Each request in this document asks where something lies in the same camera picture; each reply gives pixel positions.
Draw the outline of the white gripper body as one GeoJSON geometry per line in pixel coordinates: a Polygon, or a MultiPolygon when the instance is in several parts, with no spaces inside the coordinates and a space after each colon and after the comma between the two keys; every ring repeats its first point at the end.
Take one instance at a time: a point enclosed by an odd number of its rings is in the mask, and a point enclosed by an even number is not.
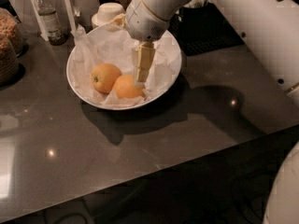
{"type": "Polygon", "coordinates": [[[126,8],[125,28],[132,39],[140,42],[159,40],[169,27],[150,11],[142,0],[132,0],[126,8]]]}

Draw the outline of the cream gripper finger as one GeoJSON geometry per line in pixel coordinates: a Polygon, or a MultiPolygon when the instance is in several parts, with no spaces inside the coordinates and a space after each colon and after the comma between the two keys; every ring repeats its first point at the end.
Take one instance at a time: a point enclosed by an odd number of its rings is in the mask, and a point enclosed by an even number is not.
{"type": "Polygon", "coordinates": [[[115,16],[108,24],[116,25],[121,28],[124,28],[125,27],[125,14],[122,13],[122,14],[115,16]]]}
{"type": "Polygon", "coordinates": [[[147,81],[150,73],[155,56],[154,44],[152,42],[140,42],[138,46],[131,49],[131,53],[135,85],[140,87],[147,81]]]}

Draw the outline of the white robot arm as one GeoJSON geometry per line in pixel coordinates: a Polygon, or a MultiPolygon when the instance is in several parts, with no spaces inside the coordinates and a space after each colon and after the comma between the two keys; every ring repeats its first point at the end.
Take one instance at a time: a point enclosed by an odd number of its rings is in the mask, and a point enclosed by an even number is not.
{"type": "MultiPolygon", "coordinates": [[[[170,16],[189,0],[132,0],[112,21],[140,42],[135,49],[136,80],[146,79],[150,43],[160,39],[170,16]]],[[[299,6],[292,0],[210,0],[232,25],[280,88],[299,105],[299,6]]]]}

